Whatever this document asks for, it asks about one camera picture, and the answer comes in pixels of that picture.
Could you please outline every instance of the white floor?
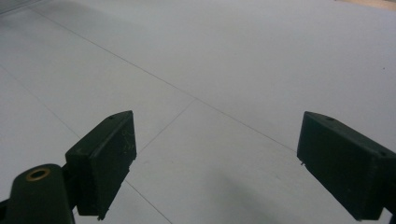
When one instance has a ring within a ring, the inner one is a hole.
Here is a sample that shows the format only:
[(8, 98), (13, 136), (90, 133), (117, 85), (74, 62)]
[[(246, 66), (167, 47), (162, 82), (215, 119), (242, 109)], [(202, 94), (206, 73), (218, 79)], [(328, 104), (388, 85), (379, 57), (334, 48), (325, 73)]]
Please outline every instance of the white floor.
[(395, 22), (333, 0), (44, 0), (3, 14), (0, 200), (132, 109), (139, 154), (104, 223), (356, 223), (295, 151), (306, 110), (396, 151)]

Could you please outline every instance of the floor tile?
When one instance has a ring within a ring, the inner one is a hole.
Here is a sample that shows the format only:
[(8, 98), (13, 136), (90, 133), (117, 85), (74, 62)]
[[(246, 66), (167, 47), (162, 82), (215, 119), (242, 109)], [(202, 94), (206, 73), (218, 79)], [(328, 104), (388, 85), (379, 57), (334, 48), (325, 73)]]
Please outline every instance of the floor tile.
[(22, 85), (0, 68), (0, 201), (13, 179), (35, 166), (64, 165), (78, 137)]
[(0, 64), (78, 136), (124, 110), (134, 111), (140, 150), (192, 101), (32, 11), (0, 35)]
[(8, 29), (8, 27), (2, 22), (0, 21), (0, 31), (1, 34), (4, 34), (6, 32), (6, 30)]
[[(75, 215), (77, 224), (97, 224), (96, 217)], [(102, 224), (169, 224), (155, 208), (146, 202), (127, 183), (123, 183), (116, 198), (111, 204)]]
[(292, 149), (309, 110), (396, 150), (392, 11), (327, 0), (55, 0), (35, 10)]
[(127, 181), (175, 224), (356, 223), (295, 152), (199, 102), (141, 152)]
[(23, 13), (23, 11), (29, 11), (28, 7), (21, 7), (9, 11), (7, 13), (0, 14), (0, 24), (3, 26), (12, 28), (15, 26), (19, 26), (26, 22), (35, 21), (40, 19), (41, 17), (38, 15), (32, 16), (29, 13)]

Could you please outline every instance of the grout line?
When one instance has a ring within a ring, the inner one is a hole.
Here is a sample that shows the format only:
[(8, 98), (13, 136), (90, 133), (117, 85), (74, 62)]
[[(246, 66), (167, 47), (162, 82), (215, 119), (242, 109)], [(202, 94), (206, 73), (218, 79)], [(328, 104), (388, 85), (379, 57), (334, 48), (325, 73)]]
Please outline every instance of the grout line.
[(8, 6), (6, 9), (3, 9), (2, 11), (0, 11), (0, 16), (6, 15), (11, 11), (14, 10), (18, 10), (18, 9), (24, 9), (24, 8), (28, 8), (30, 5), (37, 3), (40, 0), (26, 0), (22, 3), (17, 3), (15, 5)]
[(131, 183), (129, 183), (129, 182), (126, 181), (126, 180), (125, 180), (125, 182), (126, 182), (132, 189), (134, 189), (134, 190), (140, 195), (140, 197), (142, 197), (146, 202), (148, 202), (158, 213), (160, 213), (161, 216), (163, 216), (170, 224), (173, 224), (173, 223), (171, 222), (171, 220), (169, 220), (169, 218), (167, 218), (160, 210), (158, 210), (158, 208), (156, 208), (156, 207), (154, 206), (154, 204), (152, 204), (145, 196), (143, 196), (143, 194), (141, 194), (134, 186), (132, 186)]
[(171, 125), (176, 119), (178, 119), (178, 117), (180, 117), (180, 115), (181, 114), (183, 114), (195, 101), (196, 101), (197, 99), (193, 99), (187, 106), (186, 106), (186, 108), (184, 108), (180, 113), (178, 113), (178, 115), (174, 118), (174, 119), (172, 119), (172, 121), (170, 121), (163, 129), (161, 129), (160, 130), (160, 132), (159, 133), (157, 133), (138, 153), (137, 153), (137, 155), (139, 155), (140, 153), (142, 153), (143, 152), (143, 150), (145, 150), (146, 149), (146, 147), (148, 147), (149, 146), (149, 144), (151, 143), (151, 142), (153, 142), (163, 131), (165, 131), (168, 127), (169, 127), (169, 125)]
[(78, 137), (79, 139), (81, 139), (81, 137), (75, 132), (73, 131), (63, 120), (61, 120), (61, 118), (58, 117), (57, 114), (55, 114), (55, 112), (53, 112), (46, 104), (44, 104), (40, 98), (38, 98), (35, 94), (33, 94), (29, 89), (27, 89), (27, 87), (25, 85), (23, 85), (23, 83), (21, 83), (20, 80), (18, 80), (17, 78), (15, 78), (15, 76), (9, 72), (3, 65), (0, 64), (0, 67), (3, 68), (10, 77), (12, 77), (13, 79), (15, 79), (17, 81), (18, 84), (20, 84), (27, 92), (29, 92), (33, 97), (35, 97), (37, 99), (37, 101), (42, 104), (45, 108), (48, 109), (48, 111), (56, 118), (58, 119), (70, 132), (72, 132), (76, 137)]
[(283, 143), (280, 143), (280, 142), (276, 141), (274, 138), (272, 138), (272, 137), (270, 137), (270, 136), (268, 136), (268, 135), (265, 135), (264, 133), (262, 133), (262, 132), (260, 132), (260, 131), (258, 131), (258, 130), (256, 130), (256, 129), (250, 127), (249, 125), (247, 125), (246, 123), (242, 122), (241, 120), (236, 119), (236, 118), (234, 118), (233, 116), (228, 115), (228, 114), (224, 113), (223, 111), (221, 111), (221, 110), (215, 108), (213, 105), (210, 105), (210, 104), (204, 102), (203, 100), (201, 100), (201, 99), (199, 99), (199, 98), (196, 98), (196, 99), (197, 99), (198, 101), (202, 102), (203, 104), (205, 104), (205, 105), (211, 107), (212, 109), (214, 109), (214, 110), (220, 112), (222, 115), (224, 115), (224, 116), (226, 116), (226, 117), (228, 117), (228, 118), (230, 118), (230, 119), (233, 119), (234, 121), (236, 121), (236, 122), (238, 122), (238, 123), (244, 125), (245, 127), (249, 128), (249, 129), (251, 129), (251, 130), (253, 130), (253, 131), (256, 132), (256, 133), (259, 133), (259, 134), (263, 135), (263, 136), (266, 137), (266, 138), (269, 138), (269, 139), (273, 140), (274, 142), (280, 144), (282, 147), (285, 147), (286, 149), (288, 149), (288, 150), (290, 150), (290, 151), (292, 151), (292, 152), (294, 152), (294, 153), (296, 152), (296, 151), (293, 150), (291, 147), (288, 147), (288, 146), (284, 145)]
[(117, 55), (116, 53), (113, 53), (113, 52), (110, 51), (109, 49), (105, 49), (104, 47), (102, 47), (102, 46), (100, 46), (100, 45), (94, 43), (93, 41), (87, 39), (86, 37), (77, 34), (76, 32), (70, 30), (70, 29), (67, 28), (66, 26), (60, 24), (60, 23), (57, 22), (57, 21), (54, 21), (54, 20), (52, 20), (52, 19), (46, 17), (45, 15), (43, 15), (43, 14), (41, 14), (40, 12), (34, 10), (33, 8), (31, 8), (31, 10), (32, 10), (33, 12), (37, 13), (38, 15), (40, 15), (41, 17), (46, 18), (47, 20), (52, 21), (52, 22), (55, 23), (55, 24), (58, 24), (59, 26), (63, 27), (65, 30), (69, 31), (70, 33), (72, 33), (72, 34), (74, 34), (74, 35), (77, 35), (77, 36), (79, 36), (80, 38), (82, 38), (82, 39), (84, 39), (84, 40), (86, 40), (86, 41), (92, 43), (92, 44), (95, 45), (96, 47), (98, 47), (98, 48), (100, 48), (100, 49), (102, 49), (102, 50), (104, 50), (104, 51), (106, 51), (106, 52), (112, 54), (113, 56), (115, 56), (115, 57), (117, 57), (117, 58), (123, 60), (124, 62), (126, 62), (126, 63), (128, 63), (128, 64), (130, 64), (130, 65), (132, 65), (132, 66), (134, 66), (134, 67), (136, 67), (136, 68), (138, 68), (138, 69), (140, 69), (140, 70), (142, 70), (143, 72), (145, 72), (145, 73), (147, 73), (147, 74), (149, 74), (149, 75), (151, 75), (151, 76), (153, 76), (153, 77), (159, 79), (160, 81), (162, 81), (162, 82), (168, 84), (169, 86), (171, 86), (171, 87), (173, 87), (173, 88), (175, 88), (175, 89), (177, 89), (177, 90), (183, 92), (184, 94), (187, 94), (187, 95), (189, 95), (190, 97), (192, 97), (192, 98), (194, 98), (194, 99), (196, 99), (196, 100), (199, 100), (199, 101), (202, 102), (203, 104), (210, 106), (211, 108), (215, 109), (216, 111), (219, 111), (221, 114), (223, 114), (223, 115), (225, 115), (225, 116), (227, 116), (227, 117), (229, 117), (229, 118), (231, 118), (231, 119), (237, 121), (238, 123), (241, 123), (242, 125), (244, 125), (244, 126), (248, 127), (249, 129), (255, 131), (256, 133), (259, 133), (259, 134), (261, 134), (261, 135), (263, 135), (263, 136), (265, 136), (265, 137), (267, 137), (267, 138), (273, 140), (274, 142), (280, 144), (282, 147), (285, 147), (286, 149), (288, 149), (288, 150), (290, 150), (290, 151), (292, 151), (292, 152), (294, 152), (294, 153), (296, 152), (296, 151), (293, 150), (291, 147), (288, 147), (288, 146), (286, 146), (286, 145), (284, 145), (284, 144), (282, 144), (282, 143), (276, 141), (274, 138), (272, 138), (272, 137), (270, 137), (270, 136), (268, 136), (268, 135), (265, 135), (264, 133), (262, 133), (262, 132), (260, 132), (260, 131), (258, 131), (258, 130), (256, 130), (256, 129), (250, 127), (249, 125), (247, 125), (246, 123), (242, 122), (241, 120), (236, 119), (236, 118), (234, 118), (233, 116), (224, 113), (223, 111), (221, 111), (221, 110), (215, 108), (213, 105), (208, 104), (207, 102), (205, 102), (205, 101), (203, 101), (202, 99), (200, 99), (200, 98), (198, 98), (198, 97), (192, 95), (191, 93), (182, 90), (181, 88), (179, 88), (179, 87), (173, 85), (172, 83), (170, 83), (170, 82), (168, 82), (168, 81), (165, 81), (164, 79), (162, 79), (162, 78), (160, 78), (160, 77), (155, 76), (154, 74), (150, 73), (148, 70), (146, 70), (146, 69), (144, 69), (144, 68), (142, 68), (142, 67), (136, 65), (135, 63), (129, 62), (128, 60), (122, 58), (120, 55)]

